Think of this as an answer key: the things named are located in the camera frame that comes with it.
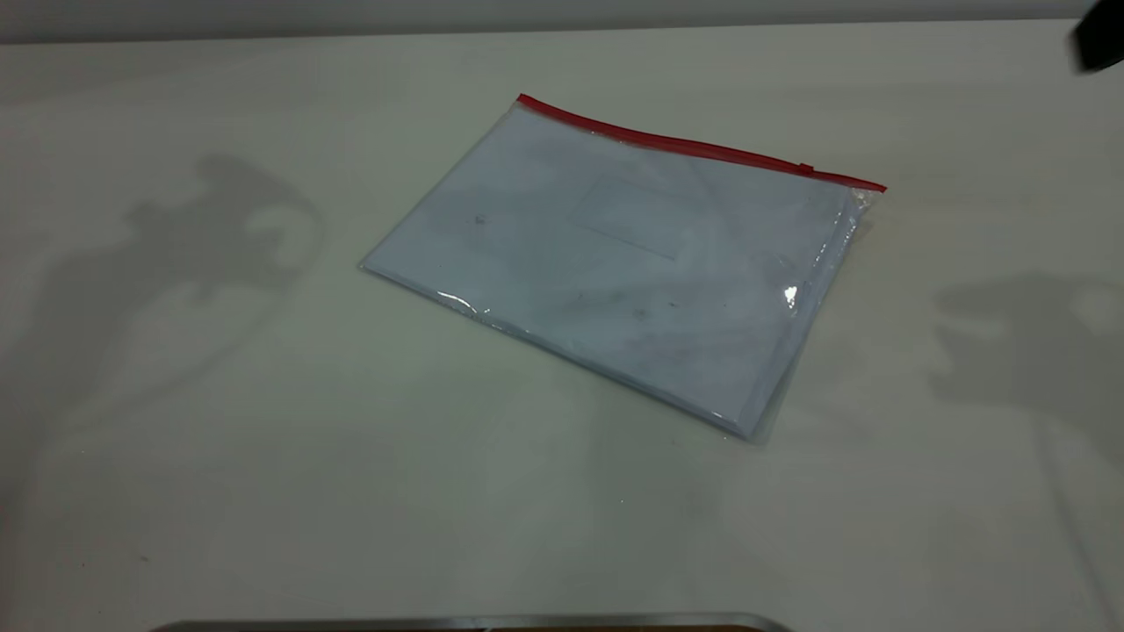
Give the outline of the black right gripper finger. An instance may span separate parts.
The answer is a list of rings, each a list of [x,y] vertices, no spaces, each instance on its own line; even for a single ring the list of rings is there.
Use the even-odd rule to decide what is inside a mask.
[[[1071,31],[1071,52],[1079,72],[1104,71],[1123,60],[1123,0],[1102,0],[1084,13]]]

